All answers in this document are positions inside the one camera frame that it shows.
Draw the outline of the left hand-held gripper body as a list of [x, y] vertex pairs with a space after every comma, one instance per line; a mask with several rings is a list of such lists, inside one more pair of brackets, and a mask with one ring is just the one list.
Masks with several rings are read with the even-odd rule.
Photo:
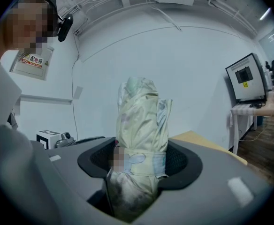
[[46, 150], [72, 145], [75, 139], [69, 132], [58, 133], [51, 130], [41, 130], [36, 134], [36, 141], [43, 144]]

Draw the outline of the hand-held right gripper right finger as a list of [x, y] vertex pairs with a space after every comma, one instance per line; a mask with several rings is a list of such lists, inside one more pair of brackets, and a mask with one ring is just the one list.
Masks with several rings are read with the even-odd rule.
[[170, 141], [198, 155], [202, 172], [184, 189], [162, 191], [135, 225], [244, 225], [273, 191], [272, 185], [230, 152]]

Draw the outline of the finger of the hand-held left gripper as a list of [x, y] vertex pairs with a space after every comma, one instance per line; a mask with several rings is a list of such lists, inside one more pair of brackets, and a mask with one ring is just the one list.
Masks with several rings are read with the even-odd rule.
[[84, 139], [75, 141], [75, 145], [82, 144], [82, 143], [87, 143], [87, 142], [91, 142], [91, 141], [98, 140], [98, 139], [103, 139], [103, 138], [105, 138], [105, 137], [104, 136], [95, 136], [95, 137], [84, 138]]

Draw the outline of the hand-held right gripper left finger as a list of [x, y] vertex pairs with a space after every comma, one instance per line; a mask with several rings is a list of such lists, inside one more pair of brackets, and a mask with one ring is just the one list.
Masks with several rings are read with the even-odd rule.
[[83, 152], [112, 141], [113, 138], [101, 138], [52, 150], [32, 141], [35, 163], [57, 205], [61, 225], [123, 224], [88, 203], [90, 197], [105, 187], [105, 181], [89, 176], [77, 163]]

